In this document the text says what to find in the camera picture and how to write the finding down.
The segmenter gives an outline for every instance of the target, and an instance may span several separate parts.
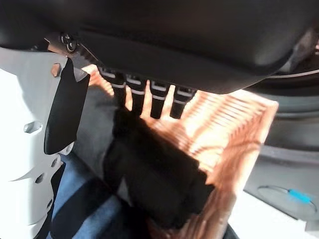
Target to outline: blue fabric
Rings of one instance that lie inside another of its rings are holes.
[[[66,167],[48,239],[149,238],[143,216],[112,195],[75,154],[62,161]]]

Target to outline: white plastic panel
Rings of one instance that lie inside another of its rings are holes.
[[[55,53],[0,48],[1,239],[34,238],[51,208],[50,181],[62,164],[58,154],[44,153],[46,124],[60,82],[51,68],[59,63],[63,69],[66,61]]]

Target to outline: blue marking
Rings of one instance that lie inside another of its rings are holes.
[[[294,198],[297,198],[298,200],[302,201],[303,203],[310,203],[311,202],[310,197],[308,197],[304,193],[298,192],[297,190],[290,189],[290,190],[288,190],[288,194],[290,194]]]

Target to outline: gray fabric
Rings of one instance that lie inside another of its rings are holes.
[[[89,87],[73,152],[101,179],[103,160],[112,142],[115,110],[113,99],[100,87]]]

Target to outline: white stripe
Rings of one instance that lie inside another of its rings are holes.
[[[132,84],[135,84],[135,85],[140,85],[141,84],[141,81],[139,80],[134,80],[134,79],[131,79],[131,78],[126,78],[126,81],[127,82],[130,82]]]
[[[104,71],[101,71],[101,74],[102,74],[102,76],[107,76],[109,78],[115,79],[115,74],[112,74],[112,73],[109,73],[109,72],[104,72]]]
[[[181,105],[186,105],[186,102],[183,101],[178,101],[178,100],[174,100],[175,103],[181,104]]]
[[[192,95],[193,95],[193,93],[184,92],[184,91],[180,91],[180,90],[177,90],[177,94],[179,94],[181,96],[186,96],[186,97],[192,97]]]
[[[291,77],[298,77],[298,76],[307,76],[307,75],[312,75],[315,73],[319,73],[319,70],[315,70],[315,71],[308,71],[308,72],[303,72],[303,73],[298,73],[298,74],[291,74],[291,75],[283,75],[283,76],[270,76],[268,78],[291,78]]]
[[[111,84],[111,86],[114,87],[114,88],[120,88],[120,89],[122,89],[122,88],[125,87],[125,82],[124,82],[124,84],[122,84],[122,85]]]
[[[157,91],[166,91],[167,87],[156,86],[155,81],[152,81],[151,88]]]
[[[136,94],[136,95],[145,95],[145,92],[144,92],[144,91],[137,91],[137,90],[131,89],[131,92],[132,92],[133,94]]]
[[[164,101],[165,100],[165,97],[161,97],[161,96],[154,96],[152,95],[152,98],[156,99],[156,100],[161,100],[161,101]]]

